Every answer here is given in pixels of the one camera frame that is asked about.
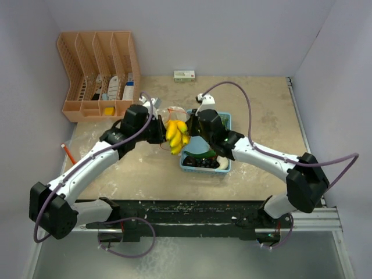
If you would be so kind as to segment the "green cucumber toy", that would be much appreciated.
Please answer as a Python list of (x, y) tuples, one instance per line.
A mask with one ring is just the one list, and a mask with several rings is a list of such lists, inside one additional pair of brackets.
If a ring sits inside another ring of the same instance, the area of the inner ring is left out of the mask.
[(208, 159), (217, 156), (216, 152), (213, 150), (208, 150), (207, 152), (204, 153), (192, 153), (189, 151), (184, 152), (187, 156), (191, 156), (196, 159)]

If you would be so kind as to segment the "yellow banana bunch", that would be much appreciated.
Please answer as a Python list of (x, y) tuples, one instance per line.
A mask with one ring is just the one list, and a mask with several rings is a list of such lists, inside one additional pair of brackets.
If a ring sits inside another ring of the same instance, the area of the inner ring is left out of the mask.
[(178, 155), (187, 146), (191, 137), (188, 126), (182, 120), (169, 120), (166, 124), (166, 141), (169, 143), (170, 153)]

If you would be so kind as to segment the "clear zip bag orange zipper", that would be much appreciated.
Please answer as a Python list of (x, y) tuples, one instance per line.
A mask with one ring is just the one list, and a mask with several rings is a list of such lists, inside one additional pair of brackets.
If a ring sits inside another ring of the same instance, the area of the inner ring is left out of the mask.
[(158, 110), (158, 115), (162, 117), (163, 124), (166, 129), (166, 124), (169, 120), (182, 120), (186, 123), (188, 113), (181, 107), (169, 106)]

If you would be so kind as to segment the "white garlic toy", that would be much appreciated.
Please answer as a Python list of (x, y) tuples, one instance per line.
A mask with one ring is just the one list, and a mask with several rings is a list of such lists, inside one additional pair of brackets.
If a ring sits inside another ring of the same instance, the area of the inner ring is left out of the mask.
[(226, 169), (229, 168), (229, 165), (230, 165), (230, 160), (229, 159), (227, 159), (225, 157), (218, 156), (216, 160), (219, 164), (219, 166), (217, 167), (218, 170), (226, 170)]

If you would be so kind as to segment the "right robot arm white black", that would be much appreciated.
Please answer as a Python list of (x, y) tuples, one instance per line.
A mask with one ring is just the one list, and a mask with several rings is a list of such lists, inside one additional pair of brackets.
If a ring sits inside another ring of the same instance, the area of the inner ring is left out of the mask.
[(272, 227), (281, 216), (297, 210), (311, 213), (329, 187), (313, 155), (290, 155), (252, 143), (227, 129), (215, 110), (192, 110), (187, 126), (191, 136), (202, 137), (217, 155), (251, 164), (285, 182), (284, 193), (268, 197), (261, 207), (258, 219), (264, 227)]

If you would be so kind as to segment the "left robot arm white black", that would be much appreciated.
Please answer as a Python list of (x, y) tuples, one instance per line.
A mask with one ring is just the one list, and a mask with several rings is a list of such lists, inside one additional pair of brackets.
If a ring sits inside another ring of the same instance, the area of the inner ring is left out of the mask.
[(150, 102), (131, 105), (124, 117), (114, 122), (67, 172), (47, 184), (34, 184), (29, 204), (29, 217), (35, 222), (34, 241), (41, 242), (39, 228), (55, 239), (62, 239), (82, 224), (100, 222), (107, 228), (115, 227), (120, 220), (119, 205), (108, 198), (91, 202), (77, 202), (77, 199), (103, 171), (133, 150), (140, 141), (150, 144), (165, 141), (162, 119)]

